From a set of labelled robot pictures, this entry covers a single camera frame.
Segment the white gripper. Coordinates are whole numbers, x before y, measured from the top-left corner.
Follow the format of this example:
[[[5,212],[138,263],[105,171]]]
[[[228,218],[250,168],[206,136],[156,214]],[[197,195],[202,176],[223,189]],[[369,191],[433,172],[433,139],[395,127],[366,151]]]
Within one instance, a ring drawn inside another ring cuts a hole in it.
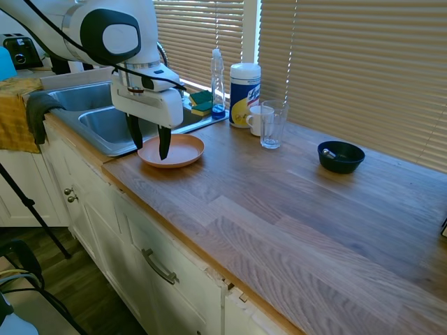
[[[158,124],[159,156],[167,158],[171,128],[184,119],[182,97],[172,84],[149,80],[135,75],[112,76],[110,85],[112,104],[126,113],[126,124],[137,150],[142,148],[143,138],[139,118]]]

